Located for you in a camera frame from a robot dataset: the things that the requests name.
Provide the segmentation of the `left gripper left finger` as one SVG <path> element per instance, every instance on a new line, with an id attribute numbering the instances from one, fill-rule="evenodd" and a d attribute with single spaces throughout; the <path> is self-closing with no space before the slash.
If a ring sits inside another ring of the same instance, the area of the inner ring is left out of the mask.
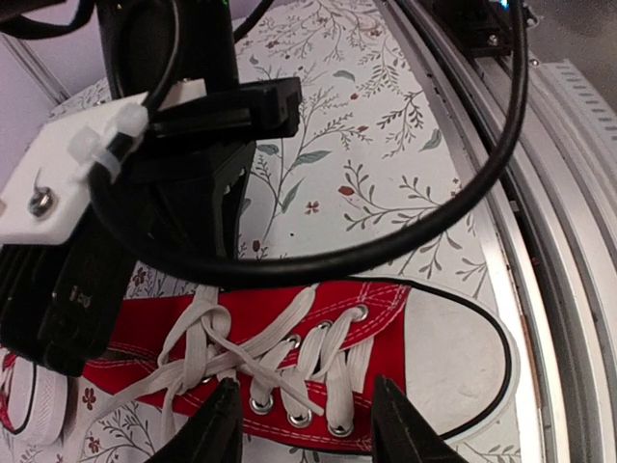
<path id="1" fill-rule="evenodd" d="M 238 463 L 242 460 L 240 387 L 224 379 L 198 412 L 147 463 Z"/>

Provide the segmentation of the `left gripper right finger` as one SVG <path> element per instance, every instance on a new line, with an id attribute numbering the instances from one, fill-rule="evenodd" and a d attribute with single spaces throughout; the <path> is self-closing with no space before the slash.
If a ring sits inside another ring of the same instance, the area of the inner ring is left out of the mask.
<path id="1" fill-rule="evenodd" d="M 370 425 L 373 462 L 467 463 L 436 433 L 401 389 L 382 375 L 375 380 Z"/>

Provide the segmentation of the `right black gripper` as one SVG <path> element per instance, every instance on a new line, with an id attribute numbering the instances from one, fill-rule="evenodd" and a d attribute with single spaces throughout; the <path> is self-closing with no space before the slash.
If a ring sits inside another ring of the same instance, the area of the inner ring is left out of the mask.
<path id="1" fill-rule="evenodd" d="M 301 81 L 244 83 L 155 116 L 130 179 L 144 185 L 155 236 L 202 258 L 235 258 L 239 219 L 259 141 L 290 138 L 300 124 Z"/>

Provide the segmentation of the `red sneaker with laces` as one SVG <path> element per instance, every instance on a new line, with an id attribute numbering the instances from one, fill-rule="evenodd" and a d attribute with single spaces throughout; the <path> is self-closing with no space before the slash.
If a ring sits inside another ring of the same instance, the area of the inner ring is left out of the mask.
<path id="1" fill-rule="evenodd" d="M 55 442 L 67 411 L 65 376 L 1 347 L 1 426 L 18 441 Z"/>

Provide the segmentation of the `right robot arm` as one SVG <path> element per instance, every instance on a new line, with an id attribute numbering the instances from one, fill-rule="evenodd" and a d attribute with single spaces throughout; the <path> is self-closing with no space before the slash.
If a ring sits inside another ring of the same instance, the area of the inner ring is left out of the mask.
<path id="1" fill-rule="evenodd" d="M 296 77 L 241 82 L 225 1 L 100 1 L 97 13 L 113 98 L 155 88 L 167 69 L 180 90 L 151 117 L 115 194 L 147 211 L 148 234 L 199 258 L 235 258 L 239 219 L 259 141 L 300 124 Z"/>

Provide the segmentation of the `floral patterned table mat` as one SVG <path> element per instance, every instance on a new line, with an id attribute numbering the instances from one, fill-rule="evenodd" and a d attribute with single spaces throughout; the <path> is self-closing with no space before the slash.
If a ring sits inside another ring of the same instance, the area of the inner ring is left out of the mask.
<path id="1" fill-rule="evenodd" d="M 238 233 L 243 259 L 343 248 L 412 224 L 461 189 L 450 141 L 426 87 L 368 1 L 298 1 L 276 8 L 241 42 L 252 78 L 298 76 L 297 135 L 256 145 Z M 474 219 L 357 279 L 427 282 L 466 295 L 497 316 Z M 198 286 L 134 264 L 123 302 L 191 295 Z M 109 396 L 83 375 L 68 380 L 67 411 L 50 445 L 1 426 L 5 462 L 143 462 L 165 439 L 160 410 L 133 401 L 111 414 Z M 292 447 L 245 432 L 251 461 L 357 462 L 366 454 Z"/>

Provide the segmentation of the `right aluminium frame post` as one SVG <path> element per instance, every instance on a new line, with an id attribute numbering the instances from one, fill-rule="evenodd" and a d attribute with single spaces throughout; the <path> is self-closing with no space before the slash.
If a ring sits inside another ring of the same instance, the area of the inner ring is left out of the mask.
<path id="1" fill-rule="evenodd" d="M 59 105 L 70 98 L 67 88 L 28 43 L 6 34 L 1 34 L 1 43 L 51 102 Z"/>

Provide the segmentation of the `front aluminium rail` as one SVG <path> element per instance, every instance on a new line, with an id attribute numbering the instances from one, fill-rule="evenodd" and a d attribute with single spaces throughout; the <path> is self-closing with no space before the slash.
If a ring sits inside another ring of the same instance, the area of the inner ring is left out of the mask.
<path id="1" fill-rule="evenodd" d="M 473 213 L 489 296 L 516 341 L 502 418 L 471 462 L 616 458 L 616 115 L 563 54 L 531 48 L 522 133 Z"/>

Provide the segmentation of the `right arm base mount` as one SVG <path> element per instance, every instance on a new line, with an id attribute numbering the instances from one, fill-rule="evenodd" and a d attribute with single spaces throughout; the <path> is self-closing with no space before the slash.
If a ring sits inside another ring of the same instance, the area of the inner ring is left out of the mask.
<path id="1" fill-rule="evenodd" d="M 469 59 L 509 56 L 513 50 L 511 1 L 435 0 L 428 12 Z"/>

